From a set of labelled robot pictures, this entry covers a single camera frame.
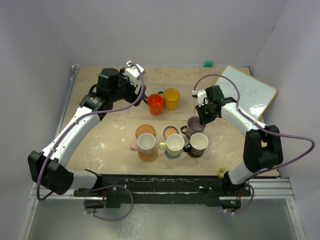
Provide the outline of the purple grey mug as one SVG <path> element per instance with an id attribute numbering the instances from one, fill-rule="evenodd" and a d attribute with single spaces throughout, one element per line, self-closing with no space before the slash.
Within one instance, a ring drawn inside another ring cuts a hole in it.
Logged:
<path id="1" fill-rule="evenodd" d="M 198 116 L 192 116 L 188 119 L 187 125 L 180 128 L 182 134 L 185 134 L 188 139 L 196 133 L 203 133 L 206 125 L 200 123 L 200 118 Z"/>

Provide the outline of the black mug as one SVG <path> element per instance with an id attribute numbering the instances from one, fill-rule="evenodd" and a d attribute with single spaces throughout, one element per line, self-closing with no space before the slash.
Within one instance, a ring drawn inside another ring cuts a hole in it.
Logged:
<path id="1" fill-rule="evenodd" d="M 184 152 L 192 150 L 205 151 L 209 145 L 208 137 L 203 133 L 195 133 L 191 136 L 189 144 L 183 147 Z"/>

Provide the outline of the yellow mug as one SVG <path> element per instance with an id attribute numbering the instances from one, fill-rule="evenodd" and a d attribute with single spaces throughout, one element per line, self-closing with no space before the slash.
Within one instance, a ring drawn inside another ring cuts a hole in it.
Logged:
<path id="1" fill-rule="evenodd" d="M 165 91 L 159 91 L 159 95 L 162 95 L 164 99 L 164 107 L 167 110 L 175 110 L 179 105 L 180 93 L 174 88 L 169 88 Z"/>

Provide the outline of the woven rattan coaster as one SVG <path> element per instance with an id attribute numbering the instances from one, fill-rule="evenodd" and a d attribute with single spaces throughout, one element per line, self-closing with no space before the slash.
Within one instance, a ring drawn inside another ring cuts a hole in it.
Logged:
<path id="1" fill-rule="evenodd" d="M 149 133 L 156 137 L 157 133 L 155 128 L 150 124 L 142 124 L 135 130 L 135 138 L 138 139 L 140 135 Z"/>
<path id="2" fill-rule="evenodd" d="M 156 148 L 152 154 L 144 154 L 142 152 L 138 152 L 138 157 L 144 162 L 153 162 L 158 157 L 158 149 Z"/>

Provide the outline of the orange black rimmed coaster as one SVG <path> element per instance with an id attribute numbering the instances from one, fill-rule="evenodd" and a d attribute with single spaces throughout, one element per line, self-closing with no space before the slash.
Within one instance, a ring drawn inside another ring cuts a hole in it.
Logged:
<path id="1" fill-rule="evenodd" d="M 165 140 L 168 139 L 170 135 L 179 134 L 179 131 L 174 126 L 167 126 L 163 131 L 163 137 Z"/>

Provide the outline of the olive green mug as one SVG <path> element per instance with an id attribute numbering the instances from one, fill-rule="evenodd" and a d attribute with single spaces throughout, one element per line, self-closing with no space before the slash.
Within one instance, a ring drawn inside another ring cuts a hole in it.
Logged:
<path id="1" fill-rule="evenodd" d="M 159 148 L 167 151 L 172 156 L 177 156 L 182 153 L 185 140 L 179 134 L 170 135 L 166 142 L 160 142 Z"/>

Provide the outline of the dark wooden coaster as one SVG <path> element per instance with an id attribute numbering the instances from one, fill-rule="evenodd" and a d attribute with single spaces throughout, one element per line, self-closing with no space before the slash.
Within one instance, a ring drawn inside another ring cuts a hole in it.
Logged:
<path id="1" fill-rule="evenodd" d="M 188 151 L 187 154 L 191 157 L 191 158 L 200 158 L 203 154 L 204 151 L 203 150 L 191 150 Z"/>

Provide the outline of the pink mug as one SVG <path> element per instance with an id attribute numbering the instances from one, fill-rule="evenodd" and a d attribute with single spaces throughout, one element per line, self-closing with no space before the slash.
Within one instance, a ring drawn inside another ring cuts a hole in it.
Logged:
<path id="1" fill-rule="evenodd" d="M 144 155 L 152 155 L 156 151 L 156 138 L 151 133 L 143 133 L 138 137 L 136 144 L 130 146 L 130 149 Z"/>

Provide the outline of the blue smiley coaster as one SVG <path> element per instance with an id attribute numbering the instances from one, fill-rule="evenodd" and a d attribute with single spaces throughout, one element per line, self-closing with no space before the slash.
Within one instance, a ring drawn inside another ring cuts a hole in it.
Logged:
<path id="1" fill-rule="evenodd" d="M 181 154 L 179 154 L 179 155 L 170 155 L 166 150 L 164 151 L 164 154 L 168 159 L 176 159 L 181 155 Z"/>

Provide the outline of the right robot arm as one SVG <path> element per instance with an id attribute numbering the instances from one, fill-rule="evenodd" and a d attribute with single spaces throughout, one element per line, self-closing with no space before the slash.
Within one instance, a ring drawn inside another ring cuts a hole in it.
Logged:
<path id="1" fill-rule="evenodd" d="M 214 85 L 205 90 L 193 90 L 195 106 L 201 124 L 209 124 L 216 118 L 231 123 L 243 136 L 243 161 L 224 173 L 222 190 L 228 196 L 235 195 L 245 186 L 246 180 L 260 170 L 271 169 L 283 162 L 282 143 L 275 125 L 265 125 L 247 116 L 233 97 L 225 97 L 221 88 Z"/>

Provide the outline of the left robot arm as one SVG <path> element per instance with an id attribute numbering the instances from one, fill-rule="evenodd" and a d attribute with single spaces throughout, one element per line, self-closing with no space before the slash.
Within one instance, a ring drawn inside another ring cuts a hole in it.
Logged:
<path id="1" fill-rule="evenodd" d="M 116 112 L 113 105 L 125 100 L 129 107 L 137 107 L 146 97 L 145 70 L 138 64 L 128 62 L 126 68 L 104 68 L 98 81 L 83 97 L 65 128 L 42 151 L 32 151 L 28 165 L 32 180 L 36 183 L 36 195 L 40 187 L 57 195 L 69 189 L 85 189 L 91 196 L 103 191 L 98 174 L 90 170 L 71 171 L 67 165 L 82 140 L 108 113 Z"/>

